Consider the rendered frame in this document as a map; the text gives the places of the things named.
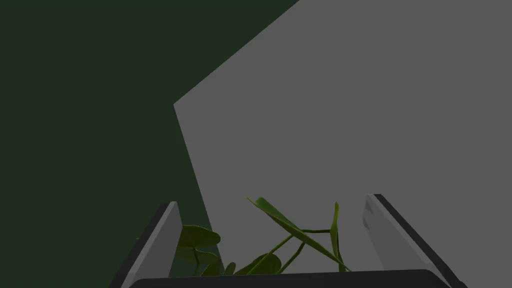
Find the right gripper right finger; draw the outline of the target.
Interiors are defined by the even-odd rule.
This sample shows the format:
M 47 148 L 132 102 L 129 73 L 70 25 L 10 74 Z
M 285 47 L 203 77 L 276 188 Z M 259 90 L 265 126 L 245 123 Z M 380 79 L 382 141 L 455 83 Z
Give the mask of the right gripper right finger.
M 440 288 L 468 288 L 383 194 L 366 195 L 362 222 L 385 270 L 426 270 Z

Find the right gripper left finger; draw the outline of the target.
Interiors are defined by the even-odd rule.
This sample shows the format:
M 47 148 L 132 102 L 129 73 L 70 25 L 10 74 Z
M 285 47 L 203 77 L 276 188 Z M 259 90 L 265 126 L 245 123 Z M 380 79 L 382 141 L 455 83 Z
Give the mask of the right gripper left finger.
M 133 288 L 169 276 L 182 229 L 176 201 L 162 203 L 117 270 L 108 288 Z

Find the green leafy plant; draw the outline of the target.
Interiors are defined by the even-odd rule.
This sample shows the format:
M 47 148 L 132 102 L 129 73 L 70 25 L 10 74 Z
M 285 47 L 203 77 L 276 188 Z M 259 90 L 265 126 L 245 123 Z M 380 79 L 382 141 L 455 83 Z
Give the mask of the green leafy plant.
M 334 204 L 334 213 L 331 226 L 328 229 L 300 229 L 297 225 L 287 219 L 277 208 L 263 197 L 259 197 L 253 205 L 264 212 L 276 224 L 283 228 L 289 235 L 269 252 L 258 256 L 247 266 L 236 270 L 236 263 L 230 262 L 223 270 L 225 276 L 245 275 L 279 275 L 282 274 L 290 264 L 298 258 L 305 246 L 309 246 L 320 252 L 338 265 L 339 272 L 348 272 L 350 269 L 345 265 L 340 253 L 338 217 L 340 206 Z M 300 246 L 289 260 L 282 263 L 275 252 L 291 239 L 298 239 Z M 203 277 L 216 277 L 221 275 L 221 259 L 214 253 L 203 251 L 202 248 L 219 244 L 221 236 L 198 225 L 183 225 L 179 235 L 176 256 L 195 264 L 193 276 L 197 276 L 201 265 L 205 265 L 202 271 Z

